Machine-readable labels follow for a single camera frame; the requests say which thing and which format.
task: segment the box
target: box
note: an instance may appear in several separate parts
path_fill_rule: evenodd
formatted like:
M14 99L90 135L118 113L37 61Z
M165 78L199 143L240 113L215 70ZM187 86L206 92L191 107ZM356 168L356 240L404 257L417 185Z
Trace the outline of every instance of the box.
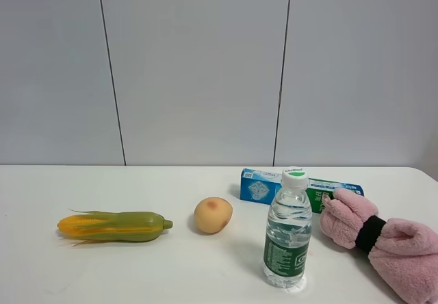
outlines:
M345 188L364 196L363 189L357 184L325 181L323 179L310 179L306 190L312 206L312 212L321 213L324 209L322 195L327 194L333 198L333 191ZM281 189L281 174L263 172L245 168L240 179L240 199L265 203L270 205L276 193Z

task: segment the bottle cap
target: bottle cap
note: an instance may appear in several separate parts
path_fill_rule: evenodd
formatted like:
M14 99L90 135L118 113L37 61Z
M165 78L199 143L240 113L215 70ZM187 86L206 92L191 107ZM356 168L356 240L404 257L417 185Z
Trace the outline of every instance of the bottle cap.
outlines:
M284 188L301 188L306 190L308 183L309 176L301 167L287 167L283 169L283 174L281 175L281 185Z

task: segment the corn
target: corn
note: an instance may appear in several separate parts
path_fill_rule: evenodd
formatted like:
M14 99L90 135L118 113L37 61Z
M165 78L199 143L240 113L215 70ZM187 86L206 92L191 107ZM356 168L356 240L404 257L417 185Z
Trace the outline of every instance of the corn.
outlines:
M151 241L173 226L171 220L152 212L77 212L62 219L57 227L65 238L100 241Z

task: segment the white wall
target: white wall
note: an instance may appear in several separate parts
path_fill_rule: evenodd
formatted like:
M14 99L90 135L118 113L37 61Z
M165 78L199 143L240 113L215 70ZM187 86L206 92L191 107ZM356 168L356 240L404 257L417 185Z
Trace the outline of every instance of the white wall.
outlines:
M0 164L123 164L99 0L0 0Z
M287 0L103 9L128 164L272 164Z
M291 0L276 165L436 168L437 6Z

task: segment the bottle label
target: bottle label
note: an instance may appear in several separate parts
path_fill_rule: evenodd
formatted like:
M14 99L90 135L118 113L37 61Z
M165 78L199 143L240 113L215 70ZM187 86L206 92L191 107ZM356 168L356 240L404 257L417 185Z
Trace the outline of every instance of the bottle label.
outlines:
M298 248L287 248L273 242L266 235L263 259L276 275L295 277L304 271L309 243Z

